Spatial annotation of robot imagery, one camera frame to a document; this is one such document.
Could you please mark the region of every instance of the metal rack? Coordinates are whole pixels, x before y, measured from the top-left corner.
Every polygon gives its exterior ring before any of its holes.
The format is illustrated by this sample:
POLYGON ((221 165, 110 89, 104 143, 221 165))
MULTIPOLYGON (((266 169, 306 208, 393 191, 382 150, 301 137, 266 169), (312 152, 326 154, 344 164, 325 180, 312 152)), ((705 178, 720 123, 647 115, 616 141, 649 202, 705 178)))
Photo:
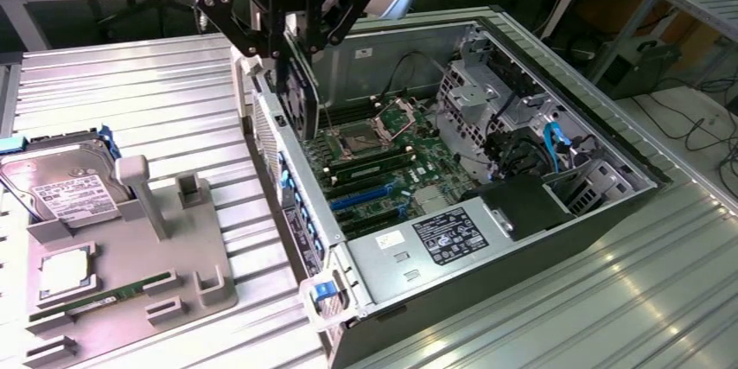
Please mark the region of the metal rack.
MULTIPOLYGON (((659 0, 643 0, 639 8, 635 10, 631 19, 623 26, 620 34, 616 36, 612 45, 607 51, 599 56, 597 61, 591 67, 587 78, 593 84, 605 73, 605 70, 616 56, 616 51, 625 40, 628 40, 645 17, 648 16, 653 5, 659 0)), ((699 19, 713 30, 716 30, 732 42, 738 42, 738 0, 664 0, 672 4, 675 8, 688 13, 693 18, 699 19)), ((715 62, 724 58, 720 54, 709 63, 709 68, 715 62)))

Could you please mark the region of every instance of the motherboard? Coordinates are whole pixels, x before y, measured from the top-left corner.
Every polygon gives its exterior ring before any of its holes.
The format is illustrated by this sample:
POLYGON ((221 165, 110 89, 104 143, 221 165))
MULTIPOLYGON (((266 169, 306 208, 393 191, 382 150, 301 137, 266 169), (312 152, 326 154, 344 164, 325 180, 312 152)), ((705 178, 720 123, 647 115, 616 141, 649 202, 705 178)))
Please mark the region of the motherboard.
POLYGON ((451 206, 479 185, 440 139, 436 114, 413 99, 373 106, 376 115, 342 124, 328 120, 301 143, 348 239, 451 206))

